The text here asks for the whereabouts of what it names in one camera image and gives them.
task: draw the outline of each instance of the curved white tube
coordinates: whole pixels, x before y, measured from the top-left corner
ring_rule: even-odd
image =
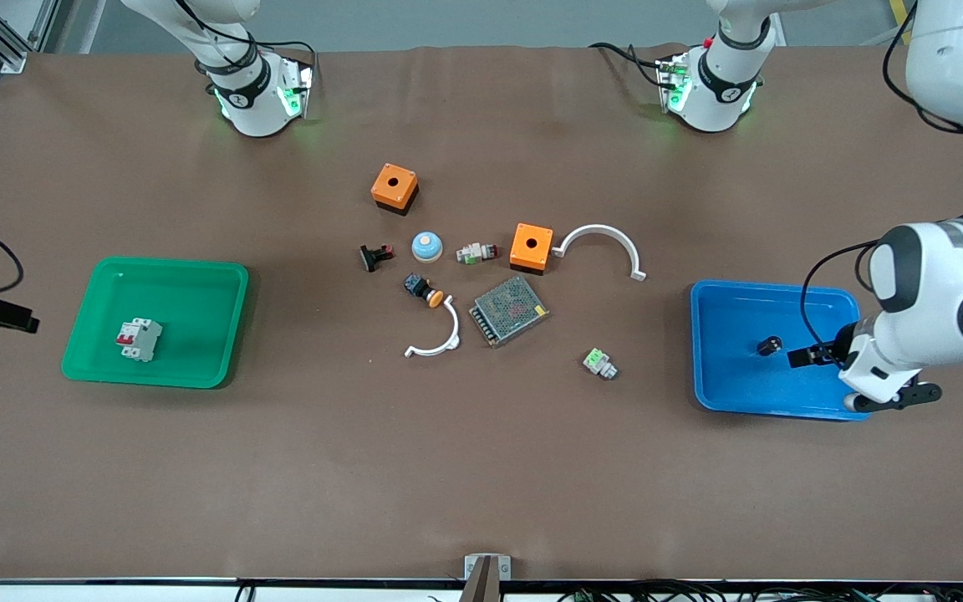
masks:
[[[448,313],[451,314],[451,336],[448,340],[445,340],[444,345],[440,347],[435,347],[433,349],[420,349],[417,347],[408,347],[408,350],[404,352],[405,358],[410,358],[412,355],[423,355],[424,358],[431,358],[433,355],[440,355],[449,349],[455,349],[459,346],[459,315],[456,314],[456,309],[451,306],[451,295],[444,297],[445,309],[448,309]]]
[[[639,267],[641,267],[641,259],[638,257],[638,248],[634,246],[634,241],[631,241],[630,237],[626,236],[622,230],[605,226],[604,224],[588,224],[574,228],[572,232],[563,239],[563,242],[559,244],[559,247],[552,247],[552,256],[564,256],[567,252],[567,247],[570,247],[570,243],[573,243],[574,239],[582,235],[605,235],[618,240],[630,255],[630,277],[635,279],[635,281],[643,281],[643,279],[645,279],[645,272],[639,270]]]

